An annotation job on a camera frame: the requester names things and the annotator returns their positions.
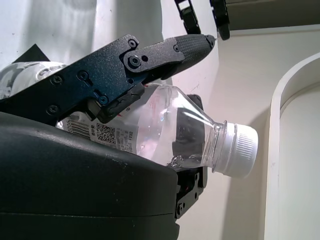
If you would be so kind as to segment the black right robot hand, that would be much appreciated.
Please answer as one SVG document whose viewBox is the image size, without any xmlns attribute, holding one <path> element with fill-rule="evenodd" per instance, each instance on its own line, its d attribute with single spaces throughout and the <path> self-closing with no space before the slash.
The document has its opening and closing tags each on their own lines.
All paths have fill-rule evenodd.
<svg viewBox="0 0 320 240">
<path fill-rule="evenodd" d="M 133 137 L 107 124 L 146 84 L 203 60 L 215 38 L 138 45 L 121 37 L 1 100 L 1 239 L 178 238 L 176 221 L 204 191 L 208 169 L 175 171 L 107 146 Z"/>
</svg>

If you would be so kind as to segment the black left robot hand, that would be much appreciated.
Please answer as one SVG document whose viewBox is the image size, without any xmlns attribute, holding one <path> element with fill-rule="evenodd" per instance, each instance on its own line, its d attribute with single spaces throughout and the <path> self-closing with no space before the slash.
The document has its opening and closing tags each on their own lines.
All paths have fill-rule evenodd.
<svg viewBox="0 0 320 240">
<path fill-rule="evenodd" d="M 187 34 L 201 34 L 193 4 L 190 0 L 174 0 L 179 17 Z M 210 7 L 220 38 L 226 41 L 230 38 L 230 20 L 225 0 L 210 0 Z"/>
</svg>

